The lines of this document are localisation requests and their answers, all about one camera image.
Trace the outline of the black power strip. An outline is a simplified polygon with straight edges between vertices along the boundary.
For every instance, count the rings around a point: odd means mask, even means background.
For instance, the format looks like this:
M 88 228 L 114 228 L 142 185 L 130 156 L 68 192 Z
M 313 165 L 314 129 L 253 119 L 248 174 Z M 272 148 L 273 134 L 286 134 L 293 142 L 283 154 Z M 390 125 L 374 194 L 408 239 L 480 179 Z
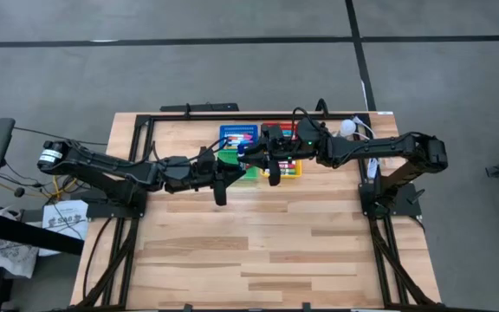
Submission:
M 162 106 L 159 111 L 165 113 L 181 112 L 183 114 L 191 112 L 238 112 L 239 106 L 236 103 L 185 103 L 184 105 Z

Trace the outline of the green plastic basket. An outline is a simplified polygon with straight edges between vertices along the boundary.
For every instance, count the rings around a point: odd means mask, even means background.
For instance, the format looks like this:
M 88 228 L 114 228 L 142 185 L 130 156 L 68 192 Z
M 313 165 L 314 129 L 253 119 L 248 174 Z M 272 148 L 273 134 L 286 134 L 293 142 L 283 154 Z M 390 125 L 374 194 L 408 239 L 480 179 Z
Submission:
M 257 179 L 257 168 L 254 166 L 247 165 L 245 163 L 240 163 L 237 160 L 237 152 L 235 150 L 222 150 L 218 152 L 218 158 L 225 163 L 237 165 L 245 170 L 245 174 L 242 176 L 242 179 Z

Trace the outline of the white printed paper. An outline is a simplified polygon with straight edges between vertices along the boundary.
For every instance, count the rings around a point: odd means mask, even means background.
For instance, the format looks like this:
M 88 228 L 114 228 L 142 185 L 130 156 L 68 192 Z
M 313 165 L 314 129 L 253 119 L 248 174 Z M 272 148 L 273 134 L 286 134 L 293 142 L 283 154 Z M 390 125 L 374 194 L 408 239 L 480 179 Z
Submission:
M 42 228 L 85 240 L 87 235 L 87 203 L 65 200 L 43 207 Z

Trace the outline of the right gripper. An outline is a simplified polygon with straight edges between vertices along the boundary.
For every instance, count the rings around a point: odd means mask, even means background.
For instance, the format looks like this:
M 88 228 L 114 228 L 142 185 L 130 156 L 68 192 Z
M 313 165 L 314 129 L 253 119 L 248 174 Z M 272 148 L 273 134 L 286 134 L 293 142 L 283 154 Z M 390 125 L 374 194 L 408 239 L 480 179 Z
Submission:
M 294 139 L 283 135 L 279 124 L 263 124 L 261 134 L 253 148 L 258 153 L 245 153 L 237 159 L 246 165 L 269 170 L 269 185 L 281 182 L 279 161 L 269 153 L 275 153 L 281 159 L 315 159 L 323 166 L 333 166 L 333 136 L 324 123 L 305 118 L 297 123 Z

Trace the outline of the blue plastic basket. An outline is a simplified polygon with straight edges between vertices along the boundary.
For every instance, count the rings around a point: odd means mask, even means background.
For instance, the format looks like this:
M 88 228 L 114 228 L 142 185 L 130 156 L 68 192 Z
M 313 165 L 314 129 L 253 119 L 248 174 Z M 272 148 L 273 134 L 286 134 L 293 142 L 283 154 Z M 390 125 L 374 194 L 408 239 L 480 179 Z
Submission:
M 225 149 L 237 149 L 238 145 L 228 144 L 229 137 L 226 137 L 225 135 L 231 133 L 251 133 L 254 135 L 252 143 L 255 143 L 258 139 L 257 125 L 222 125 L 219 128 L 219 138 L 224 140 L 223 146 Z

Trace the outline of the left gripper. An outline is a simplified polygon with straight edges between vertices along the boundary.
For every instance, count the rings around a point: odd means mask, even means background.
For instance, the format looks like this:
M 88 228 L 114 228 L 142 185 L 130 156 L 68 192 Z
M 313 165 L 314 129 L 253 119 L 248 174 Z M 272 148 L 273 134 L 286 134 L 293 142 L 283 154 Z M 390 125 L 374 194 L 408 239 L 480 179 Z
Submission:
M 161 178 L 169 193 L 198 191 L 210 187 L 218 206 L 227 205 L 227 188 L 245 173 L 240 165 L 217 159 L 210 148 L 201 146 L 198 158 L 190 162 L 186 157 L 174 156 L 160 161 Z

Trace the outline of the brass lamp with white bulb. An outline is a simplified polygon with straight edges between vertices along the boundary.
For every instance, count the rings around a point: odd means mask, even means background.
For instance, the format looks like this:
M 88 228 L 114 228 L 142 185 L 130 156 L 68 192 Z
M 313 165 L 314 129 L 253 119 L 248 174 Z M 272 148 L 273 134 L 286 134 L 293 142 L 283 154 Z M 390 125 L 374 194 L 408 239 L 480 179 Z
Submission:
M 340 128 L 336 132 L 336 137 L 348 137 L 357 132 L 357 125 L 353 120 L 345 119 L 340 123 Z

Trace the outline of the yellow plastic basket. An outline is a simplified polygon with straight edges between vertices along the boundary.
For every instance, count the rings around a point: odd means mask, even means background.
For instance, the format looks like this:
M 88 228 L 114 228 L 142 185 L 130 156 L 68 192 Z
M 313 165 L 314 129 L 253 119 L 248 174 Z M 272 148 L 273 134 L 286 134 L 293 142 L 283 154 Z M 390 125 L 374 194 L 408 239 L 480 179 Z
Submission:
M 280 162 L 297 162 L 297 164 L 296 164 L 296 174 L 297 174 L 297 177 L 296 178 L 287 178 L 287 177 L 284 177 L 284 178 L 286 178 L 286 179 L 297 179 L 297 178 L 299 178 L 302 175 L 302 164 L 301 164 L 300 160 L 280 161 Z

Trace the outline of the black beam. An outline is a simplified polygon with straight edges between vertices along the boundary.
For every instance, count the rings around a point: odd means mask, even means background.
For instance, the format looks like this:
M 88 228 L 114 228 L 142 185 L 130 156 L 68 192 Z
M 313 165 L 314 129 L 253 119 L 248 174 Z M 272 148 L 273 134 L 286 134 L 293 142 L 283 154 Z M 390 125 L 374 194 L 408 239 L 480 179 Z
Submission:
M 0 239 L 79 256 L 84 241 L 0 216 Z

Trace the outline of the red plastic basket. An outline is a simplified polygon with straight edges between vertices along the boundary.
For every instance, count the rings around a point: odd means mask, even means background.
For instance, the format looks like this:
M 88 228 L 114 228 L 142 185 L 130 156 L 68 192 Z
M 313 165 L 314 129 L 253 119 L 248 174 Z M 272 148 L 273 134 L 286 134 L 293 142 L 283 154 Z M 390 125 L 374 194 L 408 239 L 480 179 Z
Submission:
M 289 130 L 289 129 L 291 129 L 292 133 L 290 133 L 290 134 L 291 135 L 292 134 L 296 134 L 297 135 L 297 125 L 292 126 L 292 124 L 290 122 L 278 122 L 278 123 L 264 122 L 264 123 L 262 123 L 261 128 L 264 128 L 264 127 L 273 127 L 273 126 L 278 126 L 282 131 L 283 130 Z

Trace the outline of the white plastic bag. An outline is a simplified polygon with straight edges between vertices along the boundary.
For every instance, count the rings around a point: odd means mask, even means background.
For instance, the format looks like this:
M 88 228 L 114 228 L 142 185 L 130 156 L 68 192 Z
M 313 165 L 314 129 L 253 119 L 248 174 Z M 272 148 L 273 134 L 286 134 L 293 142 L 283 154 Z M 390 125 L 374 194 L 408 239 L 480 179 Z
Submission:
M 0 268 L 11 275 L 30 279 L 33 276 L 39 247 L 0 238 Z

